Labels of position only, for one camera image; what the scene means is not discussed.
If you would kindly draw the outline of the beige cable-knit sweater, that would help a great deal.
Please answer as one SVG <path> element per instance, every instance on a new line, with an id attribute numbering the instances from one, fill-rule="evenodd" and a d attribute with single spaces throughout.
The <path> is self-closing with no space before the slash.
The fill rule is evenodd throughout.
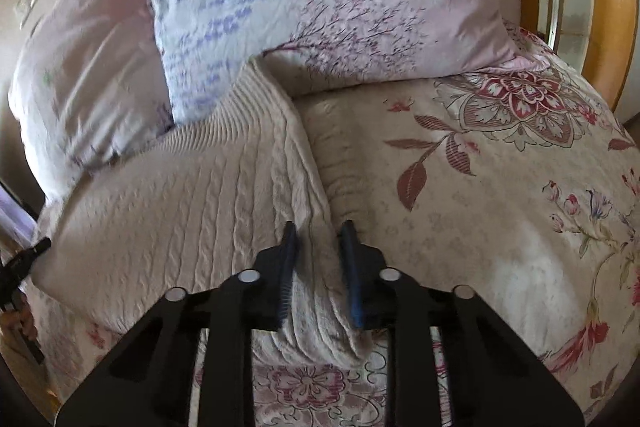
<path id="1" fill-rule="evenodd" d="M 35 285 L 74 312 L 126 332 L 166 289 L 191 293 L 249 268 L 296 226 L 300 254 L 283 329 L 259 333 L 270 365 L 354 367 L 371 337 L 349 323 L 328 196 L 290 97 L 259 58 L 207 118 L 172 130 L 83 179 L 43 211 L 52 246 Z"/>

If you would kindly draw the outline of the floral bedspread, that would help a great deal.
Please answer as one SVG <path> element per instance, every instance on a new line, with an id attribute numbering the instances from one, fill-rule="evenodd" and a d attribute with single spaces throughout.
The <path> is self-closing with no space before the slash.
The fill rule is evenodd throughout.
<path id="1" fill-rule="evenodd" d="M 534 67 L 288 94 L 336 231 L 421 284 L 473 287 L 592 421 L 639 354 L 639 150 L 536 37 Z M 50 382 L 67 399 L 123 334 L 32 283 Z M 378 426 L 386 343 L 360 364 L 255 359 L 261 426 Z"/>

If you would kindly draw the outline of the pink floral left pillow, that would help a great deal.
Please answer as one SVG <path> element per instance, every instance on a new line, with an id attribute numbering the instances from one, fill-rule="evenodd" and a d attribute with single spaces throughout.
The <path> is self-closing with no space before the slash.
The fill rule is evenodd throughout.
<path id="1" fill-rule="evenodd" d="M 49 200 L 174 124 L 146 0 L 58 0 L 9 87 L 26 161 Z"/>

